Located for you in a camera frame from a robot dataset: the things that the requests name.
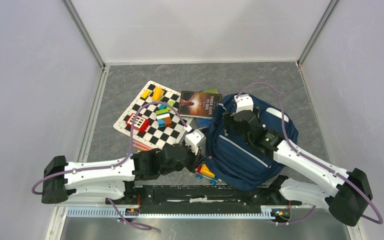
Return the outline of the navy blue student backpack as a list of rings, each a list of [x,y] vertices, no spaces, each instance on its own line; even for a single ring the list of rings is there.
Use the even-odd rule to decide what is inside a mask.
[[[223,114],[234,113],[236,108],[233,94],[226,95],[216,107],[205,134],[205,153],[209,156],[205,164],[228,185],[252,191],[276,177],[284,165],[247,146],[241,136],[225,132]]]

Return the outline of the dark Three Days book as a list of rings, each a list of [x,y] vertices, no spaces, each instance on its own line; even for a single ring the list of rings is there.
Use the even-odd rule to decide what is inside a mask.
[[[203,91],[182,91],[178,112],[183,117],[211,119],[223,96]]]

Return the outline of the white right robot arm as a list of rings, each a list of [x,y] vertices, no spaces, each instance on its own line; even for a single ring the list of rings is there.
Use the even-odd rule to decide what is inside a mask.
[[[339,222],[354,227],[364,217],[373,194],[367,174],[355,168],[348,171],[315,157],[292,143],[282,132],[261,124],[252,110],[224,113],[227,134],[242,137],[245,145],[275,162],[288,166],[313,183],[284,177],[269,189],[269,199],[275,204],[286,200],[300,201],[322,207]]]

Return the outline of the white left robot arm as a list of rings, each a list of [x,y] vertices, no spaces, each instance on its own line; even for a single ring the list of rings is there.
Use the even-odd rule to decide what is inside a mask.
[[[41,202],[122,200],[133,203],[135,181],[156,180],[173,172],[194,172],[202,151],[196,145],[173,144],[100,162],[72,162],[64,155],[54,157],[43,170]]]

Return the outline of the yellow red toy car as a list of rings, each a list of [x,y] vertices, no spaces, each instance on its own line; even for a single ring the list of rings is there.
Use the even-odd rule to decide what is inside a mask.
[[[213,172],[210,171],[210,169],[207,167],[206,164],[201,164],[197,167],[195,172],[195,177],[198,179],[208,179],[211,185],[217,185],[217,183],[221,182],[222,180],[218,178]]]

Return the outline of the blue toy block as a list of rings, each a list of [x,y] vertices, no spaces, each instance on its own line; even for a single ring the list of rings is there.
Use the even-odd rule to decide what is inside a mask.
[[[162,118],[158,118],[157,123],[159,128],[164,128],[166,126],[166,123]]]

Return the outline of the orange brown toy block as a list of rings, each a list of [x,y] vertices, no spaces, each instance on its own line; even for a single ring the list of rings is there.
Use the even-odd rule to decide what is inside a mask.
[[[165,114],[162,117],[162,120],[164,121],[164,124],[166,127],[168,127],[168,128],[172,127],[172,118],[171,118],[169,113]]]

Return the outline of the red marker pen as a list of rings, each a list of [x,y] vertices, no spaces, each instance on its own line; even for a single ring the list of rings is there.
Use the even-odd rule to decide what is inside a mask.
[[[141,151],[150,151],[150,150],[152,150],[151,147],[149,147],[149,146],[147,146],[147,145],[145,145],[145,144],[143,144],[141,142],[138,142],[136,140],[133,141],[133,146],[135,148],[137,148],[138,150],[141,150]]]

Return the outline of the blue cover book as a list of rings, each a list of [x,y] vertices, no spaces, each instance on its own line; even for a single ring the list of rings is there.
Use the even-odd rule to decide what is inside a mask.
[[[197,127],[199,129],[208,128],[211,125],[211,118],[196,118]]]

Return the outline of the black white chessboard mat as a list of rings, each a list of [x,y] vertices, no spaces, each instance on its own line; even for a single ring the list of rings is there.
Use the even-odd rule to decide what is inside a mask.
[[[152,96],[155,87],[161,87],[164,90],[163,97],[161,98],[162,102],[168,103],[168,101],[173,100],[176,102],[174,108],[177,109],[179,107],[181,96],[180,92],[150,80],[145,84],[142,90],[137,92],[136,97],[113,124],[113,128],[115,130],[127,135],[128,137],[130,136],[130,127],[127,126],[126,120],[132,113],[136,113],[140,107],[153,101]],[[141,94],[147,89],[151,90],[152,93],[146,100],[141,99]],[[184,125],[180,121],[180,118],[174,113],[173,110],[170,110],[168,113],[171,117],[172,127],[159,127],[156,114],[159,109],[159,105],[151,105],[140,111],[139,115],[147,118],[150,121],[150,126],[147,128],[145,133],[140,133],[137,130],[134,130],[134,141],[138,141],[152,149],[161,149],[165,145],[178,144],[181,142],[181,139],[186,131],[184,129]]]

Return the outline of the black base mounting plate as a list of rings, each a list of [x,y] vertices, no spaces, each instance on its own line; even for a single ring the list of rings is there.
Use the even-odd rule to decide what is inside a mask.
[[[128,185],[116,205],[137,205],[142,214],[257,214],[262,206],[301,206],[274,187],[251,191],[228,185]]]

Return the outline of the red window toy block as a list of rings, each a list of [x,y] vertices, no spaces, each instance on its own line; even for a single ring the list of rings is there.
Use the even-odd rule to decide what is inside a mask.
[[[137,130],[139,133],[145,133],[147,128],[151,125],[151,122],[149,121],[148,118],[145,118],[141,115],[138,115],[136,117],[136,120],[134,120],[135,118],[135,113],[132,113],[129,118],[125,121],[126,125],[128,127],[133,127],[135,130]]]

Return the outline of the green toy block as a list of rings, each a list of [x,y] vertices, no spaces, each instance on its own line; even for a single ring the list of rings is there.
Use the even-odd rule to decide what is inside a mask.
[[[169,100],[167,103],[169,106],[171,106],[173,108],[175,107],[175,104],[176,104],[176,102],[174,100]]]

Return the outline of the orange yellow toy block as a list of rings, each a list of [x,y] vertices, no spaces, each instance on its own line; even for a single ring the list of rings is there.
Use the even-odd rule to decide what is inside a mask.
[[[160,102],[163,95],[164,95],[164,90],[161,87],[156,86],[153,90],[153,93],[152,93],[152,101],[153,102]]]

